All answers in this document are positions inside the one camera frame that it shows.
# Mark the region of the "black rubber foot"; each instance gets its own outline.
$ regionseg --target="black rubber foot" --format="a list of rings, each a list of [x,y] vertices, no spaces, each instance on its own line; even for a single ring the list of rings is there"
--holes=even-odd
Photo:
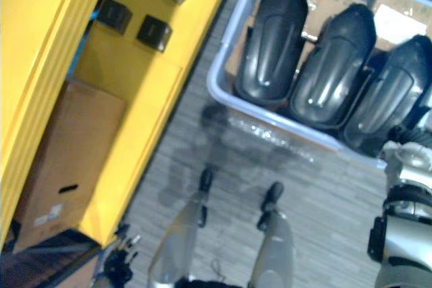
[[[210,192],[211,183],[213,182],[213,172],[211,172],[210,168],[204,169],[201,173],[200,178],[200,191],[201,192]]]
[[[256,227],[258,230],[260,230],[261,232],[265,232],[265,230],[267,229],[267,225],[269,224],[269,219],[270,219],[270,212],[264,212],[258,223],[256,224]]]
[[[263,203],[261,204],[262,212],[269,212],[275,209],[277,200],[282,196],[284,192],[284,185],[278,181],[276,181],[267,193],[265,194],[265,198]]]
[[[207,222],[207,207],[203,206],[201,208],[201,217],[200,220],[198,221],[198,227],[202,229],[203,227],[205,227],[206,222]]]

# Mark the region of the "yellow shelf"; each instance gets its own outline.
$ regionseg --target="yellow shelf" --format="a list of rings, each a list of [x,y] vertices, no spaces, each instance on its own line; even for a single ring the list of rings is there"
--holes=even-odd
[[[128,111],[79,230],[102,246],[113,239],[140,176],[221,0],[115,0],[132,19],[124,35],[96,23],[74,76],[128,102]],[[173,29],[164,53],[136,40],[146,14]]]
[[[97,0],[2,0],[1,239]]]

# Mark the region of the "gray floor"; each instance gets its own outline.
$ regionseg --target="gray floor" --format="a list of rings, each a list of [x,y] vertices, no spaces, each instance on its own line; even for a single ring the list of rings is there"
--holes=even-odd
[[[227,283],[246,286],[263,237],[254,227],[259,204],[267,187],[281,181],[286,192],[280,206],[296,244],[294,287],[373,287],[379,265],[369,260],[366,248],[384,199],[383,173],[277,133],[275,145],[245,132],[242,118],[225,116],[223,107],[213,105],[206,73],[235,2],[224,3],[126,215],[130,233],[142,236],[128,286],[146,287],[165,228],[211,163],[218,172],[208,224],[198,234],[193,275],[224,276]]]

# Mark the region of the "white label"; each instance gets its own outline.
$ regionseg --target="white label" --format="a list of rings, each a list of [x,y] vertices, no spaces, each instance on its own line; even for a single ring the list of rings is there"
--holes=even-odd
[[[396,45],[409,40],[414,35],[426,34],[426,24],[383,4],[378,7],[374,21],[377,36]]]
[[[60,216],[61,209],[63,208],[63,204],[57,204],[51,207],[51,211],[48,214],[48,219],[56,219]]]
[[[41,226],[44,225],[48,221],[48,215],[43,215],[34,220],[33,226]]]

